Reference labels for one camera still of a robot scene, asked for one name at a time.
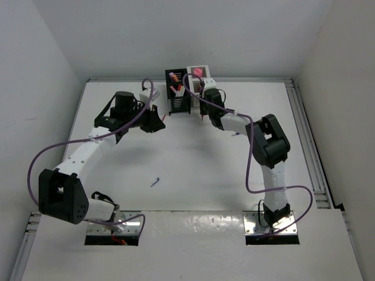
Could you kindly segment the blue pen cap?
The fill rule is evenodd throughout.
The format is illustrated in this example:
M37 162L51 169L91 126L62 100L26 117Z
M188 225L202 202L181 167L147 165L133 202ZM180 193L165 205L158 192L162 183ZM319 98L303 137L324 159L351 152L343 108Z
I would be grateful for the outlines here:
M151 187L156 185L156 183L158 183L159 181L160 181L160 178L157 177L155 180L152 181Z

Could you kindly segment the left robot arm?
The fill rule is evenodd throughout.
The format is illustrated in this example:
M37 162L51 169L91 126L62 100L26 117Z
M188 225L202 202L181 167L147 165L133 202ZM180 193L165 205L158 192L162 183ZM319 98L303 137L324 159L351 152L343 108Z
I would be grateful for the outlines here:
M139 98L128 91L117 91L96 116L88 139L67 160L39 175L39 211L72 224L112 223L118 205L99 192L88 197L84 183L129 129L140 128L146 133L165 129L153 104L158 95L157 90L150 88L143 89Z

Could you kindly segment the yellow tip white pen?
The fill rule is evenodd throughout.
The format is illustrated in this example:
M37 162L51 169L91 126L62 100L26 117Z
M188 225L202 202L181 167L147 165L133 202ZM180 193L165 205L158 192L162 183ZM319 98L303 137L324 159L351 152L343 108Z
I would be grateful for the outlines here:
M180 97L183 97L184 94L185 94L185 87L184 87L184 86L181 86L180 91L179 91L179 96L180 96Z

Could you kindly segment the pink purple eraser block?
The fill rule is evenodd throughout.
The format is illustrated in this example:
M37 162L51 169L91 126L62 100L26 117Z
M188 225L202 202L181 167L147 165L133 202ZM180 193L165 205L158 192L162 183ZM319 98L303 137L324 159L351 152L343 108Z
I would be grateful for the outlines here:
M203 77L203 70L199 67L194 68L192 73L198 77Z

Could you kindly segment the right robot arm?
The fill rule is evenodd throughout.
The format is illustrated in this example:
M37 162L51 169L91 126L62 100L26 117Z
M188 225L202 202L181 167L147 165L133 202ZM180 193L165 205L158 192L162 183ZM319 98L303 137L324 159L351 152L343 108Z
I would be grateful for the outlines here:
M250 159L255 159L262 170L265 193L264 220L272 227L290 212L284 178L290 143L281 125L273 114L252 122L248 116L226 109L221 93L215 87L202 87L200 94L201 114L207 115L214 127L248 137Z

